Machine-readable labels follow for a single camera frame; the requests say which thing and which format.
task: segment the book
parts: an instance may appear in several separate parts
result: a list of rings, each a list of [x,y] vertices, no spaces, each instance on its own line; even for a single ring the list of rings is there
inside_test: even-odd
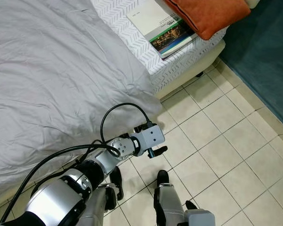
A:
[[[126,15],[161,58],[168,57],[197,37],[163,0],[147,0]]]

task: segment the white patterned mattress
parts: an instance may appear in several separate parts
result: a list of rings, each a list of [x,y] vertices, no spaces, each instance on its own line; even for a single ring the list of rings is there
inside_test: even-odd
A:
[[[126,46],[147,68],[155,93],[182,74],[218,44],[226,29],[210,40],[197,37],[191,43],[162,60],[155,49],[126,17],[126,13],[145,0],[91,0],[99,17],[123,40]]]

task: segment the gray bedsheet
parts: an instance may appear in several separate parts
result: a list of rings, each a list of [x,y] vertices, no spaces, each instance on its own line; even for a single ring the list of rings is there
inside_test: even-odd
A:
[[[0,0],[0,199],[49,154],[99,138],[110,107],[133,102],[157,113],[152,92],[145,67],[89,0]],[[118,109],[104,134],[142,120]],[[76,154],[52,160],[34,180]]]

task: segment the orange cushion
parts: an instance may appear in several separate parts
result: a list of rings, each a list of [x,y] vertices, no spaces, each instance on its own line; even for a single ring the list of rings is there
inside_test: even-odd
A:
[[[217,31],[250,13],[244,0],[165,0],[202,39],[209,40]]]

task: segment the bed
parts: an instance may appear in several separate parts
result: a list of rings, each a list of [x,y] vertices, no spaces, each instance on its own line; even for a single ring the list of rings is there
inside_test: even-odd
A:
[[[163,61],[125,17],[137,2],[0,0],[0,203],[49,154],[99,138],[110,107],[133,102],[157,114],[154,94],[188,68],[200,70],[197,62],[225,34],[196,39]],[[135,109],[118,109],[104,133],[117,136],[142,120]],[[50,161],[32,182],[79,153]]]

